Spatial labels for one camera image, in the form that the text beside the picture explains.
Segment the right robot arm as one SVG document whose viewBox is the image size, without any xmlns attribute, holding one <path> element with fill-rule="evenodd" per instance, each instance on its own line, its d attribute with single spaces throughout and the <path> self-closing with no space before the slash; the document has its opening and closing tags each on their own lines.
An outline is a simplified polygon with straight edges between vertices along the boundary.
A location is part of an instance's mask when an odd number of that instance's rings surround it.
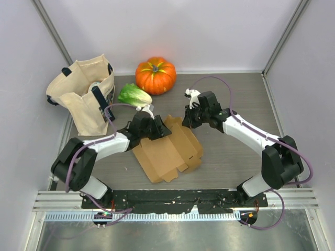
<svg viewBox="0 0 335 251">
<path fill-rule="evenodd" d="M 207 123 L 221 133 L 232 136 L 254 150 L 261 157 L 261 171 L 237 187 L 238 204 L 247 207 L 256 196 L 278 190 L 300 175 L 303 164 L 293 138 L 269 134 L 245 121 L 230 108 L 222 109 L 211 91 L 200 93 L 187 89 L 189 104 L 185 107 L 182 125 L 190 129 Z"/>
</svg>

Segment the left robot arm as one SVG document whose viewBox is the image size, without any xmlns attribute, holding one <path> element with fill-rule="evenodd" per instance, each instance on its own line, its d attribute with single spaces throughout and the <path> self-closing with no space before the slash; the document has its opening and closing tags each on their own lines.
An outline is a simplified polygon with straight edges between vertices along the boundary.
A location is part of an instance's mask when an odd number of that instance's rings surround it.
<svg viewBox="0 0 335 251">
<path fill-rule="evenodd" d="M 112 189 L 92 176 L 95 163 L 116 153 L 127 152 L 142 139 L 151 141 L 172 134 L 159 115 L 151 117 L 138 112 L 127 125 L 116 133 L 97 140 L 82 141 L 71 138 L 51 166 L 51 172 L 72 191 L 80 191 L 85 199 L 104 209 L 111 205 Z"/>
</svg>

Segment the brown cardboard paper box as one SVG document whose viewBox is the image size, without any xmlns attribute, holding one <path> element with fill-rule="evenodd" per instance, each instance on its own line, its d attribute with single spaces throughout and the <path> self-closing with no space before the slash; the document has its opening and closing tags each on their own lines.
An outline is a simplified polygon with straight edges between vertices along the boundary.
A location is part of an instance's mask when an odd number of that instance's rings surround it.
<svg viewBox="0 0 335 251">
<path fill-rule="evenodd" d="M 164 121 L 172 132 L 157 140 L 142 139 L 132 152 L 152 183 L 171 182 L 179 173 L 190 173 L 202 164 L 204 149 L 181 117 Z"/>
</svg>

